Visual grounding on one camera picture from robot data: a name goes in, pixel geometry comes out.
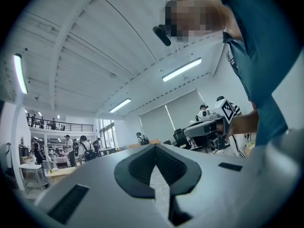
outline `window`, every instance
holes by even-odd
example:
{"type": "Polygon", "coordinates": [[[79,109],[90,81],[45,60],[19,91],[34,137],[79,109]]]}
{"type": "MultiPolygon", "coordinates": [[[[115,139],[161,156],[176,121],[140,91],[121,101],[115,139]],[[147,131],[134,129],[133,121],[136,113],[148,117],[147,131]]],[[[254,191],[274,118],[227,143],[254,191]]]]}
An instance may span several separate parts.
{"type": "Polygon", "coordinates": [[[113,120],[99,119],[100,138],[105,148],[117,147],[117,138],[113,120]]]}

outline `black slot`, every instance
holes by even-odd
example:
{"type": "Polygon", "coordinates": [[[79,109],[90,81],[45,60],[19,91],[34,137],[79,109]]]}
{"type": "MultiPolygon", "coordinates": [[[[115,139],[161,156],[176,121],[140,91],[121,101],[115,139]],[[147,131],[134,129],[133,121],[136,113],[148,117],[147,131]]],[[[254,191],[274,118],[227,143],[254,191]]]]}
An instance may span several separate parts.
{"type": "Polygon", "coordinates": [[[229,164],[229,163],[225,163],[225,162],[222,162],[218,166],[229,169],[229,170],[233,170],[233,171],[241,171],[241,169],[243,168],[243,166],[229,164]]]}
{"type": "Polygon", "coordinates": [[[76,185],[51,209],[48,215],[65,225],[88,191],[88,187],[76,185]]]}

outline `hand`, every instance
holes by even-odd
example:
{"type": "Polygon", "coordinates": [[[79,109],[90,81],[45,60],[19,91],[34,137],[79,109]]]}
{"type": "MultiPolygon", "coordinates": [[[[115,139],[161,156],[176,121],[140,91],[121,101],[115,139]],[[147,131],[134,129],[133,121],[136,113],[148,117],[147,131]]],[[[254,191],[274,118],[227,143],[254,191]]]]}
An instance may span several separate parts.
{"type": "MultiPolygon", "coordinates": [[[[223,134],[224,129],[223,129],[223,124],[221,123],[217,123],[217,130],[216,130],[219,134],[223,134]]],[[[230,130],[229,133],[227,135],[225,135],[225,139],[229,138],[230,136],[233,135],[233,124],[231,122],[230,124],[230,130]]]]}

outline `person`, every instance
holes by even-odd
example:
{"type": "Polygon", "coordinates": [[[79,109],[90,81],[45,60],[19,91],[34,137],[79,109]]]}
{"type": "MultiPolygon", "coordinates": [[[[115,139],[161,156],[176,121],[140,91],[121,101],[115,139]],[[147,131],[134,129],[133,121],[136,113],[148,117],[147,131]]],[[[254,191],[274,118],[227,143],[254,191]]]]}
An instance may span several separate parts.
{"type": "Polygon", "coordinates": [[[65,138],[67,140],[66,148],[67,148],[68,156],[70,158],[71,167],[74,167],[75,166],[75,153],[74,153],[74,149],[73,149],[73,141],[70,139],[70,135],[66,135],[65,138]]]}
{"type": "Polygon", "coordinates": [[[43,120],[43,116],[40,119],[40,128],[44,128],[44,120],[43,120]]]}
{"type": "Polygon", "coordinates": [[[32,115],[30,126],[33,127],[36,121],[36,114],[32,115]]]}
{"type": "Polygon", "coordinates": [[[95,152],[98,153],[98,156],[99,156],[98,150],[100,148],[100,145],[98,144],[98,139],[93,142],[93,147],[94,147],[95,152]]]}
{"type": "Polygon", "coordinates": [[[195,115],[195,120],[198,122],[199,121],[199,115],[202,111],[206,111],[207,107],[202,104],[200,107],[199,107],[199,113],[197,113],[197,115],[195,115]]]}
{"type": "MultiPolygon", "coordinates": [[[[217,98],[217,101],[220,101],[222,99],[225,99],[225,98],[223,96],[219,96],[217,98]]],[[[228,101],[228,102],[229,102],[229,104],[231,105],[231,107],[233,109],[233,112],[234,112],[233,117],[235,117],[235,116],[242,116],[243,115],[242,112],[241,112],[241,109],[236,104],[233,104],[230,101],[228,101]]]]}
{"type": "Polygon", "coordinates": [[[55,130],[56,129],[56,121],[55,121],[55,118],[53,118],[53,121],[52,121],[52,130],[55,130]]]}
{"type": "Polygon", "coordinates": [[[79,144],[77,143],[77,139],[74,139],[74,141],[73,141],[73,149],[74,149],[75,153],[77,153],[77,155],[78,155],[79,154],[79,152],[78,152],[79,144]]]}
{"type": "Polygon", "coordinates": [[[29,113],[28,113],[28,116],[27,116],[27,121],[28,121],[28,125],[29,125],[29,113]]]}
{"type": "Polygon", "coordinates": [[[141,145],[149,144],[149,139],[145,135],[143,135],[143,137],[141,137],[141,135],[142,133],[140,132],[136,134],[138,143],[140,143],[141,145]]]}
{"type": "Polygon", "coordinates": [[[37,164],[41,165],[42,157],[41,157],[41,153],[40,153],[39,143],[37,142],[37,140],[35,138],[33,139],[33,142],[34,142],[34,146],[33,146],[33,149],[31,150],[31,152],[34,153],[36,160],[37,160],[37,164]]]}
{"type": "Polygon", "coordinates": [[[253,106],[251,113],[233,118],[227,137],[257,132],[258,146],[287,130],[272,93],[298,58],[302,42],[275,0],[171,0],[162,28],[162,37],[178,41],[223,31],[232,69],[253,106]]]}
{"type": "Polygon", "coordinates": [[[81,164],[85,163],[85,148],[83,145],[86,147],[87,150],[92,149],[92,145],[87,141],[86,136],[82,135],[80,136],[80,145],[79,145],[79,161],[81,164]]]}

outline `backpack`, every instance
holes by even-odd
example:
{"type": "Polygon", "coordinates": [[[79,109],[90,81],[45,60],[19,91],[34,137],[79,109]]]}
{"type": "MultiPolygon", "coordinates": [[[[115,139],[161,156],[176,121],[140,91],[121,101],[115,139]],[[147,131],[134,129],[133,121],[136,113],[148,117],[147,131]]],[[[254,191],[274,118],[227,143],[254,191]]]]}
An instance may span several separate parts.
{"type": "Polygon", "coordinates": [[[143,139],[140,137],[140,136],[138,136],[142,141],[141,141],[141,145],[146,145],[146,144],[150,144],[150,141],[148,140],[148,139],[146,139],[145,137],[144,137],[144,135],[143,135],[143,139]]]}
{"type": "Polygon", "coordinates": [[[86,146],[83,143],[80,143],[82,145],[82,147],[85,149],[85,161],[90,161],[92,159],[95,159],[97,157],[97,153],[92,150],[92,145],[90,144],[90,150],[86,149],[86,146]]]}

